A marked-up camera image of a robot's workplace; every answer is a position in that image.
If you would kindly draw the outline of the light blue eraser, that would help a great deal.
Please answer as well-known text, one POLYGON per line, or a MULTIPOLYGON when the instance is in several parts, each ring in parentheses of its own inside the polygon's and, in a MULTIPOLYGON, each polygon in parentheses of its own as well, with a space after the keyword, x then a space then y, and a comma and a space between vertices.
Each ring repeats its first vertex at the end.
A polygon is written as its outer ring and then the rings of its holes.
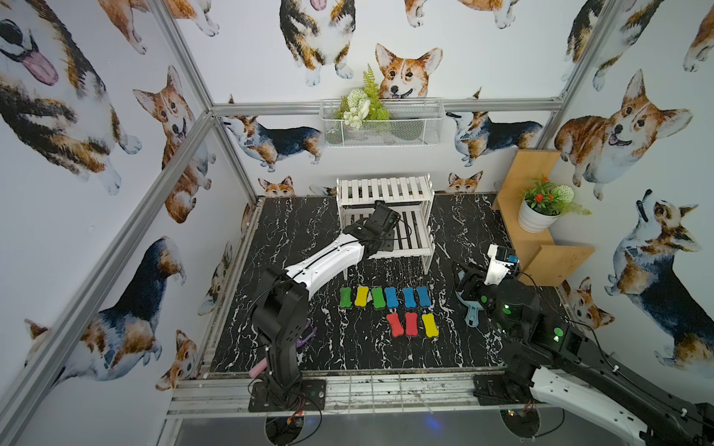
POLYGON ((420 308, 430 308, 432 306, 430 292, 427 286, 418 287, 416 293, 418 294, 418 304, 420 308))
POLYGON ((397 292, 395 287, 386 287, 384 289, 384 294, 386 298, 386 304, 388 308, 398 308, 399 299, 397 297, 397 292))
POLYGON ((413 288, 406 287, 403 289, 403 301, 405 301, 406 308, 416 308, 417 302, 413 288))

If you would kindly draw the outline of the yellow eraser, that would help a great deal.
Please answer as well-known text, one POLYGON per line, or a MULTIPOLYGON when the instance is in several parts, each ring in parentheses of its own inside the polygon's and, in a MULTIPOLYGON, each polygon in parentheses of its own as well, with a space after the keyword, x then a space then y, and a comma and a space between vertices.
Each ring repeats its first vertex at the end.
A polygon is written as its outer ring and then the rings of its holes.
POLYGON ((440 332, 437 327, 434 315, 431 313, 422 314, 421 319, 422 319, 422 323, 424 325, 426 336, 428 338, 437 338, 439 336, 440 332))
POLYGON ((370 296, 370 288, 367 286, 359 286, 357 288, 357 295, 354 301, 355 306, 359 308, 364 308, 367 304, 368 297, 370 296))

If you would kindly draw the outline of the green eraser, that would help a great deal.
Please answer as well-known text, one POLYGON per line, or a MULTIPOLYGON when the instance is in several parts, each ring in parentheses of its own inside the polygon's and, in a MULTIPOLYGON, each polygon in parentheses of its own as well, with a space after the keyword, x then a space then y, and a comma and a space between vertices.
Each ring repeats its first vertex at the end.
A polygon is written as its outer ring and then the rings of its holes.
POLYGON ((371 295, 373 298, 374 308, 376 310, 381 310, 386 307, 386 300, 384 297, 384 292, 381 287, 376 287, 371 289, 371 295))
POLYGON ((353 306, 353 298, 351 297, 350 287, 342 287, 340 289, 340 309, 346 310, 346 308, 351 308, 353 306))

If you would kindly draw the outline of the red eraser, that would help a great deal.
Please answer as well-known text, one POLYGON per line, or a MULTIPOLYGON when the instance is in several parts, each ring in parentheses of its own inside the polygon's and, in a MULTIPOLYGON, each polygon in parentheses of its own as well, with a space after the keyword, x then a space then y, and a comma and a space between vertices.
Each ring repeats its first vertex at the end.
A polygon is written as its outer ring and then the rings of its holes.
POLYGON ((407 336, 418 336, 418 314, 405 312, 405 333, 407 336))
POLYGON ((403 325, 400 322, 398 313, 389 313, 386 316, 386 320, 390 325, 390 332, 392 333, 392 337, 396 338, 405 334, 405 329, 403 328, 403 325))

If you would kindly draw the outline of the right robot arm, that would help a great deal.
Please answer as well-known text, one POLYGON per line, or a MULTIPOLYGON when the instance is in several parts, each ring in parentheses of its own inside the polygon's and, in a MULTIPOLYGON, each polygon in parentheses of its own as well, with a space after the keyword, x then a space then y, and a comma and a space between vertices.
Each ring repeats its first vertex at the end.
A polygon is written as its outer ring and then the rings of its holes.
POLYGON ((457 297, 474 304, 502 340, 502 375, 474 381, 482 403, 546 403, 602 427, 630 445, 710 445, 713 407, 658 388, 606 354, 518 280, 514 251, 488 249, 487 268, 453 262, 457 297))

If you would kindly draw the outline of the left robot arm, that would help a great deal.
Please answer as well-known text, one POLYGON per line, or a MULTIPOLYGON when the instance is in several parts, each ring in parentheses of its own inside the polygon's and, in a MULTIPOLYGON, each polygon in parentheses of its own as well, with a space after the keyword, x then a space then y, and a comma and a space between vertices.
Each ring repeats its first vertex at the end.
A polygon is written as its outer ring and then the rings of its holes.
POLYGON ((311 297, 349 267, 392 251, 401 220, 399 213, 378 201, 371 215, 346 227, 309 258, 284 269, 271 266, 262 273, 250 319, 265 347, 268 401, 286 409, 302 403, 297 335, 307 323, 311 297))

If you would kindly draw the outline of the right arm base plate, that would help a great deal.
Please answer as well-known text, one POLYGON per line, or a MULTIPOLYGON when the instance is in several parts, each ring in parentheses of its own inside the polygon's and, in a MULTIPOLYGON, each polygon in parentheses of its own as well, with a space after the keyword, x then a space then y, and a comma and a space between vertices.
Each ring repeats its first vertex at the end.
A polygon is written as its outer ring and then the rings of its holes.
POLYGON ((481 405, 532 403, 533 382, 525 375, 511 372, 492 375, 474 375, 472 393, 481 405))

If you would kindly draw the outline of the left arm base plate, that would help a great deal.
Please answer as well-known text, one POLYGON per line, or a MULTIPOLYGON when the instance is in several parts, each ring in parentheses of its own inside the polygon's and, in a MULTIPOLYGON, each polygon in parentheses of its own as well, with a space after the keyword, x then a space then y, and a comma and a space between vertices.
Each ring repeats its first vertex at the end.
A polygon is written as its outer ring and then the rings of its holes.
POLYGON ((327 381, 303 379, 288 390, 274 390, 263 380, 257 380, 249 390, 250 413, 323 411, 327 396, 327 381))

